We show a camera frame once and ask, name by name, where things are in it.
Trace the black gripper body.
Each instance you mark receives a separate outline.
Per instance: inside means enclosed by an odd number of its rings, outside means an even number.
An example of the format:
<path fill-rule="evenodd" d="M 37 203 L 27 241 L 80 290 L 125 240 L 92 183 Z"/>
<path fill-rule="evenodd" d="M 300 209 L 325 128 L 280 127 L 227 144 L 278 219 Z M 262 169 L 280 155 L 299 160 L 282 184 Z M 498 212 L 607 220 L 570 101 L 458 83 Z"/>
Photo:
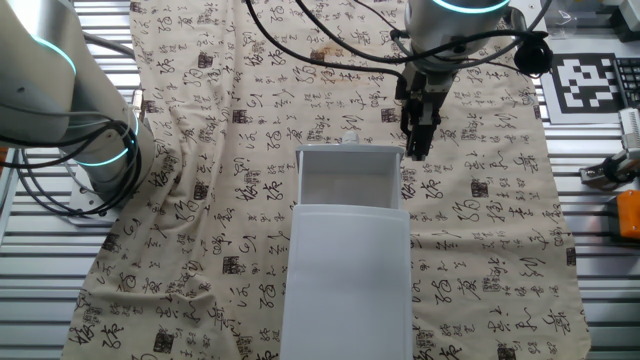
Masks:
<path fill-rule="evenodd" d="M 395 99 L 401 102 L 401 109 L 406 100 L 413 99 L 416 102 L 414 125 L 439 125 L 440 109 L 456 75 L 455 70 L 423 70 L 413 63 L 407 63 L 397 80 Z"/>

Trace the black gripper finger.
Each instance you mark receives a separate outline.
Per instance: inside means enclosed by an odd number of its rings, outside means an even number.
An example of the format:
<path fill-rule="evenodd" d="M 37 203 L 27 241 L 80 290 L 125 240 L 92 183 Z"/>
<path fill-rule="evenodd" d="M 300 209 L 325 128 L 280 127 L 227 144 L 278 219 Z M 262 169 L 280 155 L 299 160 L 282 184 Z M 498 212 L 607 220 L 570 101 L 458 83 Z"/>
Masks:
<path fill-rule="evenodd" d="M 413 148 L 415 145 L 414 131 L 414 111 L 416 102 L 413 99 L 406 100 L 401 109 L 400 129 L 406 135 L 406 147 Z"/>
<path fill-rule="evenodd" d="M 412 159 L 424 161 L 429 155 L 434 133 L 437 129 L 435 124 L 416 125 L 412 130 Z"/>

